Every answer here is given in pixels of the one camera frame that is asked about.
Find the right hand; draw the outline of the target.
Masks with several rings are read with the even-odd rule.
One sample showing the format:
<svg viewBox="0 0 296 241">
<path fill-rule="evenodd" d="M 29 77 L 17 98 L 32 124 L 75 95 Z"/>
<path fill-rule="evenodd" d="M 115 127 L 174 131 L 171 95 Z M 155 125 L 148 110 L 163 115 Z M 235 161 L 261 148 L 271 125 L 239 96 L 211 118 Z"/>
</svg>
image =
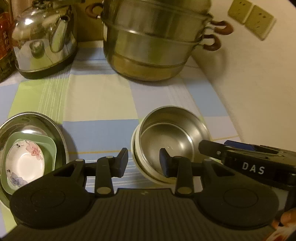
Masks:
<svg viewBox="0 0 296 241">
<path fill-rule="evenodd" d="M 280 220 L 274 220 L 271 225 L 273 233 L 266 240 L 295 240 L 295 208 L 282 214 Z"/>
</svg>

